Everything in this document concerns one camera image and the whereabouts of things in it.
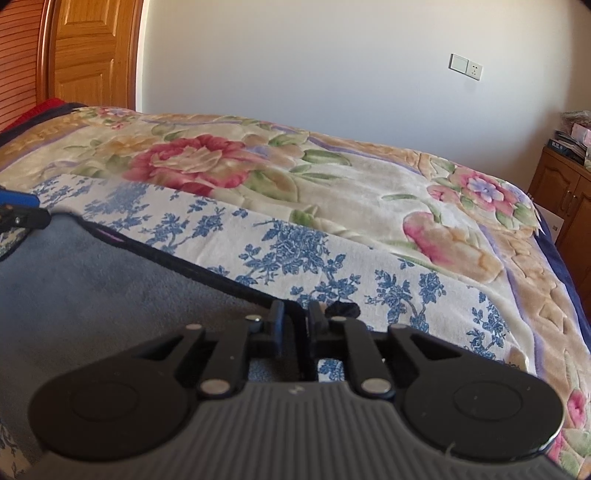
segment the wall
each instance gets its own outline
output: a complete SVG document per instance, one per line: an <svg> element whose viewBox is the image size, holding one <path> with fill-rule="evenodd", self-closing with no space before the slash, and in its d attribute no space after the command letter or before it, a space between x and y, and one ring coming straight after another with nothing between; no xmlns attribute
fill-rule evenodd
<svg viewBox="0 0 591 480"><path fill-rule="evenodd" d="M43 0L12 0L0 12L0 130L37 104L35 69Z"/></svg>
<svg viewBox="0 0 591 480"><path fill-rule="evenodd" d="M578 0L150 0L139 105L415 148L527 188L559 112L591 109L590 53Z"/></svg>

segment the wall socket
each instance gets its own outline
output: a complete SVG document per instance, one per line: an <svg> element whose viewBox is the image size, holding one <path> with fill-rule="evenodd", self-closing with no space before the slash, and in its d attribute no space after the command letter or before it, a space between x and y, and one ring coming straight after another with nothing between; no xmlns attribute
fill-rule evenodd
<svg viewBox="0 0 591 480"><path fill-rule="evenodd" d="M480 80L480 77L482 76L482 65L475 61L460 57L459 55L452 54L449 67L451 70L463 73L475 80Z"/></svg>

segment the light switch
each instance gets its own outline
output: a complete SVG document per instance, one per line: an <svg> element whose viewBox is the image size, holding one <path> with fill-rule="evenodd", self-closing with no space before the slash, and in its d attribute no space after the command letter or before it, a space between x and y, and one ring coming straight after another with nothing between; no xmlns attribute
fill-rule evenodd
<svg viewBox="0 0 591 480"><path fill-rule="evenodd" d="M449 67L450 69L455 70L456 72L466 74L466 71L468 69L468 62L468 59L460 57L459 55L452 54L452 59L449 63Z"/></svg>

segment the white box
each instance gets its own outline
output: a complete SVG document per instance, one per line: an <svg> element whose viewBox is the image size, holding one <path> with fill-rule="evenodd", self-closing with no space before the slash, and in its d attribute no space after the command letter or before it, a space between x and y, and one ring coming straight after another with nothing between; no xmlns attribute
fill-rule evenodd
<svg viewBox="0 0 591 480"><path fill-rule="evenodd" d="M560 235L560 230L562 229L564 220L558 215L553 214L551 211L546 210L544 207L541 207L537 203L535 204L535 207L540 211L540 214L542 217L544 217L544 220L546 220L546 223L550 227L552 241L556 243L556 239Z"/></svg>

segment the wooden cabinet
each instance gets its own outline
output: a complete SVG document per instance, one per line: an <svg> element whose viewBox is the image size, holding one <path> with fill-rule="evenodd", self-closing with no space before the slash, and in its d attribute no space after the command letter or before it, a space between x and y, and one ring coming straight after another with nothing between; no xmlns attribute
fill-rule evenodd
<svg viewBox="0 0 591 480"><path fill-rule="evenodd" d="M556 246L591 321L591 173L545 148L529 194L564 219Z"/></svg>

